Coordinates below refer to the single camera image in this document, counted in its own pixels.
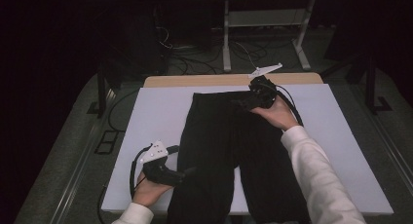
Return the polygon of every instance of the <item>person's right hand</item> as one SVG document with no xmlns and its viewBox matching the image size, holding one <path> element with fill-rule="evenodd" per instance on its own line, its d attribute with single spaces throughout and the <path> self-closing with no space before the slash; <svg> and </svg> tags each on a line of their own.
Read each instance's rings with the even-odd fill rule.
<svg viewBox="0 0 413 224">
<path fill-rule="evenodd" d="M 287 131 L 294 126 L 299 126 L 288 105 L 279 96 L 276 97 L 276 100 L 270 108 L 264 109 L 256 107 L 251 109 L 251 112 L 261 115 L 271 125 L 283 131 Z"/>
</svg>

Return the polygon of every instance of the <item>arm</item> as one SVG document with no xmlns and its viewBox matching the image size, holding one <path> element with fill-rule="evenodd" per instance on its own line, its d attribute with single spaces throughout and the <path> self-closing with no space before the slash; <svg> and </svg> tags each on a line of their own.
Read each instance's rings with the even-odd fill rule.
<svg viewBox="0 0 413 224">
<path fill-rule="evenodd" d="M 145 178 L 143 172 L 137 178 L 139 185 L 133 195 L 132 202 L 122 216 L 113 224 L 149 224 L 154 214 L 148 208 L 153 205 L 171 186 L 153 183 Z"/>
<path fill-rule="evenodd" d="M 285 131 L 282 144 L 289 153 L 313 223 L 365 223 L 322 148 L 297 124 L 281 98 L 277 97 L 269 109 L 255 108 L 251 112 Z"/>
</svg>

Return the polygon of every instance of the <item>forearm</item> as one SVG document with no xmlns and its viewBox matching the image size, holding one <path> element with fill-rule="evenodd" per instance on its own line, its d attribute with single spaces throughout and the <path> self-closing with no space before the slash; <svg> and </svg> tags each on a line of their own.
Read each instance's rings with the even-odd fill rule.
<svg viewBox="0 0 413 224">
<path fill-rule="evenodd" d="M 149 224 L 154 214 L 143 205 L 130 203 L 122 216 L 112 224 Z"/>
<path fill-rule="evenodd" d="M 322 148 L 302 127 L 282 136 L 313 223 L 365 223 Z"/>
</svg>

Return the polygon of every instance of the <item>black pants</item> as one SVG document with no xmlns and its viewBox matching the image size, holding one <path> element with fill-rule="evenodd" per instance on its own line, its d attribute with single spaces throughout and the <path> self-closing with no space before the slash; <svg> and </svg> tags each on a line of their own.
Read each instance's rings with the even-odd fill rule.
<svg viewBox="0 0 413 224">
<path fill-rule="evenodd" d="M 195 93 L 181 136 L 177 169 L 196 167 L 173 191 L 169 224 L 223 223 L 240 167 L 249 213 L 257 223 L 309 222 L 282 131 L 231 100 L 250 92 Z"/>
</svg>

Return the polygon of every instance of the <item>white bracket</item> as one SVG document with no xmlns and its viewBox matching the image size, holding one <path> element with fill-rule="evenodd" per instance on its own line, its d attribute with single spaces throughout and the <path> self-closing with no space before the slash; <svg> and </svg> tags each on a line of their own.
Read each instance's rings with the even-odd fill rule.
<svg viewBox="0 0 413 224">
<path fill-rule="evenodd" d="M 152 144 L 152 147 L 150 147 L 149 150 L 143 155 L 142 159 L 140 160 L 140 163 L 144 164 L 152 162 L 157 159 L 166 157 L 168 154 L 168 149 L 160 140 L 157 140 L 155 141 L 155 143 Z"/>
<path fill-rule="evenodd" d="M 279 63 L 278 65 L 274 65 L 274 66 L 265 66 L 265 67 L 257 67 L 256 70 L 254 72 L 252 72 L 252 74 L 248 74 L 248 78 L 255 78 L 258 76 L 262 76 L 265 75 L 267 73 L 270 73 L 274 70 L 280 69 L 282 68 L 282 64 Z"/>
</svg>

